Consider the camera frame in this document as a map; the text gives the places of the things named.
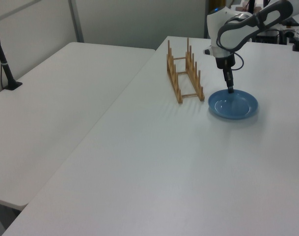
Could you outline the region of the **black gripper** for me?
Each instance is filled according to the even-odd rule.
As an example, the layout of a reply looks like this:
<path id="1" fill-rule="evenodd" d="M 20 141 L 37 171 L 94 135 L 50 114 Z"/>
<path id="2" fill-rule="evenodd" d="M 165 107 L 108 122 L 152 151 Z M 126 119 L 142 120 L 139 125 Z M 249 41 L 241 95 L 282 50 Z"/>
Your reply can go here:
<path id="1" fill-rule="evenodd" d="M 233 74 L 230 70 L 235 65 L 235 63 L 235 56 L 216 58 L 217 68 L 223 70 L 224 80 L 227 85 L 228 93 L 234 93 Z"/>

